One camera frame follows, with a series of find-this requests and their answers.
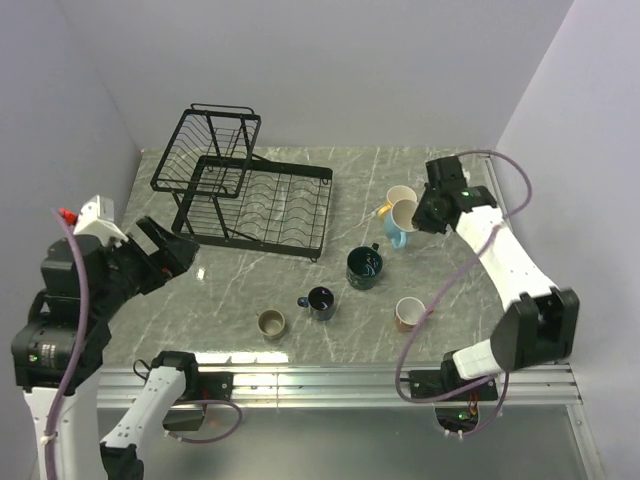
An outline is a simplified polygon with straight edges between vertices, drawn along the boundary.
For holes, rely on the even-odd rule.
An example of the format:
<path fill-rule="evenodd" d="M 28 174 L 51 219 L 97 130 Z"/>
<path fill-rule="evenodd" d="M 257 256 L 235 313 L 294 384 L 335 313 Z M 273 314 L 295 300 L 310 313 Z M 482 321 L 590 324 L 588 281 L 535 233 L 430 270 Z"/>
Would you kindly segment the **yellow ceramic mug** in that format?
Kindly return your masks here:
<path fill-rule="evenodd" d="M 383 220 L 395 203 L 401 200 L 418 201 L 416 192 L 405 185 L 395 185 L 388 189 L 385 203 L 377 210 L 377 217 Z"/>

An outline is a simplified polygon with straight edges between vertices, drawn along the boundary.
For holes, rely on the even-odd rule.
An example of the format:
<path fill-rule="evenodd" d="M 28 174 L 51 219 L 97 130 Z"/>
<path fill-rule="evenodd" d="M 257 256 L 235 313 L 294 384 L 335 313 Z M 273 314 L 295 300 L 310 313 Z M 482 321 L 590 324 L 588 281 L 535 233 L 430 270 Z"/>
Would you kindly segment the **light blue ceramic mug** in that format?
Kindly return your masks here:
<path fill-rule="evenodd" d="M 417 231 L 412 223 L 417 207 L 417 201 L 403 199 L 397 201 L 387 213 L 383 228 L 386 238 L 394 249 L 405 248 L 410 235 Z"/>

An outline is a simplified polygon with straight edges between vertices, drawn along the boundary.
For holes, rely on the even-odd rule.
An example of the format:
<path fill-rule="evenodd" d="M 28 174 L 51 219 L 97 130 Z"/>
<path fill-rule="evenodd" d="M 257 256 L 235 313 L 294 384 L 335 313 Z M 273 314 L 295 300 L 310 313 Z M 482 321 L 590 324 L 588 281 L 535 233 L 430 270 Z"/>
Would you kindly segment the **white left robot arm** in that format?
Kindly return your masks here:
<path fill-rule="evenodd" d="M 31 412 L 43 479 L 141 479 L 143 444 L 152 422 L 176 402 L 189 402 L 202 379 L 191 353 L 164 352 L 147 387 L 115 433 L 100 438 L 97 391 L 109 322 L 137 295 L 186 273 L 199 246 L 151 217 L 137 226 L 156 245 L 147 254 L 131 237 L 121 243 L 91 233 L 74 234 L 62 216 L 64 236 L 41 263 L 44 287 L 26 325 L 11 343 L 16 384 Z"/>

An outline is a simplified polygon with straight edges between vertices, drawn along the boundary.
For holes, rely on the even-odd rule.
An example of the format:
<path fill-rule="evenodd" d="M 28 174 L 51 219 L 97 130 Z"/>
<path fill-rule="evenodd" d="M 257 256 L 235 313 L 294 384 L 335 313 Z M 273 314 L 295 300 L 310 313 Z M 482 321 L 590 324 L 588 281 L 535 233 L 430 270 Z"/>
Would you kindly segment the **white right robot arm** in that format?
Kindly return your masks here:
<path fill-rule="evenodd" d="M 504 314 L 491 336 L 447 353 L 440 386 L 462 399 L 480 379 L 568 358 L 580 301 L 555 285 L 533 262 L 507 225 L 507 214 L 484 186 L 471 186 L 459 156 L 430 160 L 412 223 L 428 233 L 455 232 L 494 284 Z"/>

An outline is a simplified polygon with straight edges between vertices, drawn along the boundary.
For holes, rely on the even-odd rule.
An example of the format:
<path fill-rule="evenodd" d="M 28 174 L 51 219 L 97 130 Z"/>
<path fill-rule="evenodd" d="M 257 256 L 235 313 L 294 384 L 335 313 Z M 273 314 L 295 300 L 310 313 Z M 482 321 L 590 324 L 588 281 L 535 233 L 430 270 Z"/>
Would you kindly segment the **dark green patterned mug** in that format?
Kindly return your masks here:
<path fill-rule="evenodd" d="M 378 243 L 373 243 L 356 247 L 348 254 L 346 276 L 356 290 L 369 290 L 379 279 L 384 266 L 379 248 Z"/>

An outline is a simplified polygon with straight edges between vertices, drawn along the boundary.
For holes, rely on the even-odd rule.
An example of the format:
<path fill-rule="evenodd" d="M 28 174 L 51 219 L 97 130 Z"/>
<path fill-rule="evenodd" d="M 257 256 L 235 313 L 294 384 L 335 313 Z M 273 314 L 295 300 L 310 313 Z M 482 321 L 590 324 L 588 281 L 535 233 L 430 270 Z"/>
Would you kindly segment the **red orange mug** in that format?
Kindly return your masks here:
<path fill-rule="evenodd" d="M 411 332 L 425 311 L 431 314 L 434 308 L 427 308 L 420 299 L 415 297 L 401 298 L 396 303 L 394 310 L 397 330 L 399 332 Z"/>

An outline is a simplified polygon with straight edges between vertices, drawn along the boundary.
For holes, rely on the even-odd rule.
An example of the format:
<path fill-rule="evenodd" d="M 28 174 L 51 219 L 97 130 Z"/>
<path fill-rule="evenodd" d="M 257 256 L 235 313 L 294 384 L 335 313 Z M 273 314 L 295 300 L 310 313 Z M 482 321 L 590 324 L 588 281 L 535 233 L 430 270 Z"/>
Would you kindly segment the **olive brown small cup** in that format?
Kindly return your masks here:
<path fill-rule="evenodd" d="M 257 325 L 265 339 L 278 340 L 287 331 L 284 315 L 274 309 L 265 310 L 258 314 Z"/>

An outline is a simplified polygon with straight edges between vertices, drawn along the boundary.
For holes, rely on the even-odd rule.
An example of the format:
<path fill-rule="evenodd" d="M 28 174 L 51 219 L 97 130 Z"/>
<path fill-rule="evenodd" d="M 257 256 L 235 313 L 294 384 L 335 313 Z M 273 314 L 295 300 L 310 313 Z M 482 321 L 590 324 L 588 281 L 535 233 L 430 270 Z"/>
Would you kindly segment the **dark blue glossy mug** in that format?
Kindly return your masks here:
<path fill-rule="evenodd" d="M 306 309 L 316 321 L 330 320 L 336 310 L 334 294 L 323 286 L 314 287 L 306 296 L 299 297 L 297 305 Z"/>

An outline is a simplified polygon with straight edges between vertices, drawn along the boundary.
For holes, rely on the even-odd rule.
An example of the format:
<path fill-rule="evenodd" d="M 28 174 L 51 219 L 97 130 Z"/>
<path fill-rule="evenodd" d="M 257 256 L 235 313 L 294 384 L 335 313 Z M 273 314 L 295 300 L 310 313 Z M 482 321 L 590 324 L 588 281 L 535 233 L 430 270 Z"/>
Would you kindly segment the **aluminium table edge rail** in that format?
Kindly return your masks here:
<path fill-rule="evenodd" d="M 484 165 L 484 176 L 487 184 L 487 188 L 491 191 L 492 195 L 496 199 L 498 207 L 504 210 L 504 201 L 500 191 L 499 182 L 494 169 L 493 159 L 490 155 L 481 154 L 480 158 Z"/>

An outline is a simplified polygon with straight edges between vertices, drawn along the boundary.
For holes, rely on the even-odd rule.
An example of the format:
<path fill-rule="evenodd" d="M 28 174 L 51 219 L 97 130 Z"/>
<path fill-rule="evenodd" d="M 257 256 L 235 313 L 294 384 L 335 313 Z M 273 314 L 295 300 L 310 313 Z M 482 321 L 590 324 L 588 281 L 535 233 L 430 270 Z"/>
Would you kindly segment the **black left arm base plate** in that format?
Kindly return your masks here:
<path fill-rule="evenodd" d="M 197 398 L 230 401 L 233 383 L 234 374 L 231 372 L 200 372 L 196 390 Z"/>

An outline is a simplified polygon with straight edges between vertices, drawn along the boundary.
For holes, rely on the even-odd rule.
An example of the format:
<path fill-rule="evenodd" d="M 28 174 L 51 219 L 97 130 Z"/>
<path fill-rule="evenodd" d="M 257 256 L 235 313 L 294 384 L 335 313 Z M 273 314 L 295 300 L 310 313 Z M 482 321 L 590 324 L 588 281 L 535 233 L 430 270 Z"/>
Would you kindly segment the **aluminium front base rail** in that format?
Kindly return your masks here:
<path fill-rule="evenodd" d="M 231 400 L 246 408 L 408 407 L 394 387 L 392 365 L 206 366 L 233 374 Z M 577 405 L 582 402 L 571 367 L 543 365 L 510 375 L 508 405 Z"/>

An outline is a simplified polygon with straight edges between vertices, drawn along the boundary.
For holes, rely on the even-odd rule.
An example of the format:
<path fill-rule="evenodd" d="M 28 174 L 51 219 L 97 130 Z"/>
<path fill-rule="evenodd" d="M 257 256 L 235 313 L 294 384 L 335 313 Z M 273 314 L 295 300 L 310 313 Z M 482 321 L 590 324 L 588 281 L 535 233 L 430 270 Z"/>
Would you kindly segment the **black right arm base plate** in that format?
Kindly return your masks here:
<path fill-rule="evenodd" d="M 409 388 L 412 399 L 431 398 L 456 389 L 456 386 L 445 387 L 440 372 L 436 370 L 410 370 L 400 377 L 400 382 L 402 386 Z M 496 401 L 498 398 L 496 382 L 491 380 L 473 390 L 448 398 L 447 402 Z"/>

